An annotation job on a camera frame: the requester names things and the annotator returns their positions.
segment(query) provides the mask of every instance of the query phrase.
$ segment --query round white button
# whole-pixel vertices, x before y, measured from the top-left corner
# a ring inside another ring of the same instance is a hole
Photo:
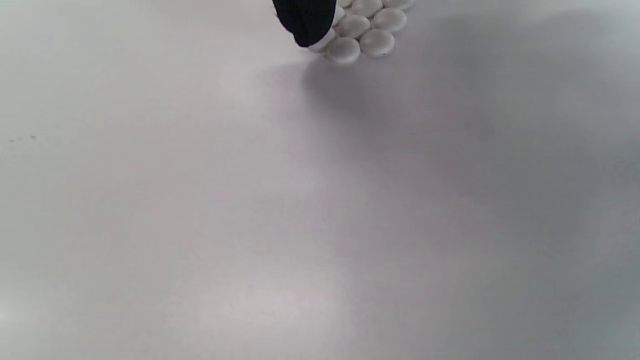
[[[338,0],[338,5],[343,8],[348,8],[349,6],[351,6],[352,2],[353,0]]]
[[[351,13],[364,17],[372,17],[380,9],[382,0],[355,0],[351,5]]]
[[[321,53],[325,49],[325,47],[329,44],[329,42],[334,38],[335,38],[335,30],[329,29],[329,31],[326,34],[324,34],[324,36],[322,37],[322,39],[320,39],[320,41],[311,45],[307,49],[309,49],[309,51],[312,51],[314,53]]]
[[[362,35],[360,48],[364,54],[372,58],[379,58],[391,53],[395,42],[396,40],[390,32],[373,29]]]
[[[336,38],[326,47],[324,56],[338,65],[351,65],[360,57],[360,45],[352,38]]]
[[[406,26],[406,14],[398,9],[382,9],[371,21],[371,26],[375,29],[381,29],[395,33],[404,29]]]
[[[385,8],[406,10],[415,4],[415,0],[382,0]]]
[[[336,32],[346,38],[359,38],[369,30],[369,19],[361,15],[347,15],[335,27]]]
[[[341,6],[336,6],[335,13],[333,13],[333,22],[331,23],[331,26],[336,26],[344,16],[344,9]]]

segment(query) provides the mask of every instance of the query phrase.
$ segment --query black cloth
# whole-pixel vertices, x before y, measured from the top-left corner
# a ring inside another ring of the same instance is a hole
[[[308,47],[331,29],[336,0],[273,0],[278,19],[296,43]]]

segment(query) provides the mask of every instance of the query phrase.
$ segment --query cluster of white discs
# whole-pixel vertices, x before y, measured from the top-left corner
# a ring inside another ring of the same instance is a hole
[[[405,10],[415,0],[337,0],[333,26],[308,49],[329,61],[350,65],[364,53],[379,58],[391,53],[394,33],[406,26]]]

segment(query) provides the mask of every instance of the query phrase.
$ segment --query white background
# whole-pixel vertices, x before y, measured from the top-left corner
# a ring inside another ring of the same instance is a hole
[[[640,5],[0,2],[0,358],[640,358]]]

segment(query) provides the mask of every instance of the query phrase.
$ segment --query black object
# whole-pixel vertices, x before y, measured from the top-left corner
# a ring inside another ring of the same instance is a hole
[[[333,22],[336,0],[273,0],[278,19],[296,44],[308,47],[320,41]]]

